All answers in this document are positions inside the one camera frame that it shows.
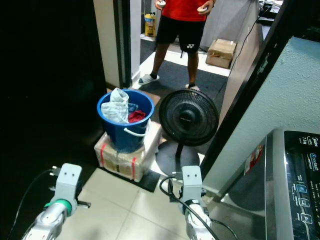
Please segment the blue bucket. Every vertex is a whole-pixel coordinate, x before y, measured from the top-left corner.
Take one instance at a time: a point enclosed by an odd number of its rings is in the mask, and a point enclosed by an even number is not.
[[[100,98],[96,109],[103,122],[103,128],[111,139],[112,147],[120,153],[132,153],[144,143],[147,125],[152,114],[154,114],[155,106],[150,97],[146,94],[131,90],[123,89],[129,95],[129,103],[137,104],[139,110],[146,114],[141,121],[133,123],[117,123],[105,118],[101,112],[101,104],[110,102],[110,93]]]

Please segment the black mat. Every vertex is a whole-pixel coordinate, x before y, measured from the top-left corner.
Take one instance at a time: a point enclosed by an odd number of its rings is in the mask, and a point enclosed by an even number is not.
[[[156,173],[156,172],[154,172],[152,170],[149,170],[146,174],[143,175],[143,177],[141,178],[140,182],[135,182],[135,181],[130,180],[130,179],[126,178],[126,177],[120,176],[120,175],[118,175],[118,174],[116,174],[114,172],[108,171],[103,167],[99,167],[99,168],[101,170],[104,170],[107,173],[117,177],[117,178],[125,180],[128,183],[136,185],[139,188],[147,190],[147,191],[149,191],[151,193],[153,193],[155,191],[155,189],[157,187],[157,184],[158,184],[158,181],[159,181],[159,178],[160,178],[160,174],[159,173]]]
[[[142,64],[154,51],[156,42],[140,40],[140,64]]]
[[[152,121],[159,123],[159,106],[164,97],[173,91],[184,89],[189,82],[188,69],[186,66],[179,65],[170,61],[164,61],[159,70],[160,80],[144,85],[140,90],[155,94],[161,97],[160,102],[155,106],[155,111],[151,117]],[[226,90],[226,83],[228,78],[226,76],[217,75],[207,71],[198,70],[196,77],[196,85],[201,92],[205,93],[211,98],[220,113],[222,103]],[[207,143],[196,146],[198,153],[206,154],[211,140]]]

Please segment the fan grille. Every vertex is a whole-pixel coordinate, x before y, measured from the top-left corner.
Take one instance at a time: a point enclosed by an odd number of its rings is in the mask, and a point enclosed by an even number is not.
[[[190,124],[182,124],[188,116]],[[169,94],[160,105],[159,119],[163,130],[178,143],[197,146],[209,141],[218,128],[219,115],[212,100],[204,93],[178,90]]]

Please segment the washing machine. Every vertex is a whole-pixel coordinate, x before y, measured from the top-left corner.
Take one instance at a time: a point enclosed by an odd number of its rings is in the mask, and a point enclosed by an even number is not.
[[[320,130],[270,132],[217,199],[263,219],[259,239],[319,240]]]

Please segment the fan base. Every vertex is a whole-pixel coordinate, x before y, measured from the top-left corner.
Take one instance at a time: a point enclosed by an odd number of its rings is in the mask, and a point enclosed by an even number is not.
[[[165,141],[158,147],[159,152],[155,161],[159,168],[168,176],[173,172],[180,172],[184,166],[199,166],[200,159],[197,151],[190,146],[183,146],[180,158],[176,158],[178,143]]]

